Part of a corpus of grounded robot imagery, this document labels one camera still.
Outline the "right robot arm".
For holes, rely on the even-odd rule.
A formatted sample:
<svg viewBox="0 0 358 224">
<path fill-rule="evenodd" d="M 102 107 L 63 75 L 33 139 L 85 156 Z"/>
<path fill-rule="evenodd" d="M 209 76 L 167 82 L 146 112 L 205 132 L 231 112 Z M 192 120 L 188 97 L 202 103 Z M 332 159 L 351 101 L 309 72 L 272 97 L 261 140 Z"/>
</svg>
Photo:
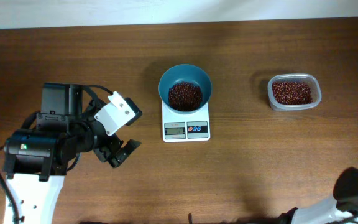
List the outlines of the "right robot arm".
<svg viewBox="0 0 358 224">
<path fill-rule="evenodd" d="M 333 194 L 305 208 L 293 208 L 278 217 L 282 224 L 358 224 L 358 169 L 350 167 L 338 177 Z"/>
</svg>

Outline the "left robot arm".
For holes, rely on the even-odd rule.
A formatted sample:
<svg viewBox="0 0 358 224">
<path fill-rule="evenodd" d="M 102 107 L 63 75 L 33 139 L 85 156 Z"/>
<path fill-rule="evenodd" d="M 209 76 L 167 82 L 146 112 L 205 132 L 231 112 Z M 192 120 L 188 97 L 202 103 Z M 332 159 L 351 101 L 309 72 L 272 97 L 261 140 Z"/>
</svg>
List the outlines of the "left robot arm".
<svg viewBox="0 0 358 224">
<path fill-rule="evenodd" d="M 51 223 L 65 176 L 86 152 L 119 167 L 140 142 L 117 136 L 142 116 L 130 98 L 95 85 L 45 83 L 42 106 L 4 144 L 5 223 Z"/>
</svg>

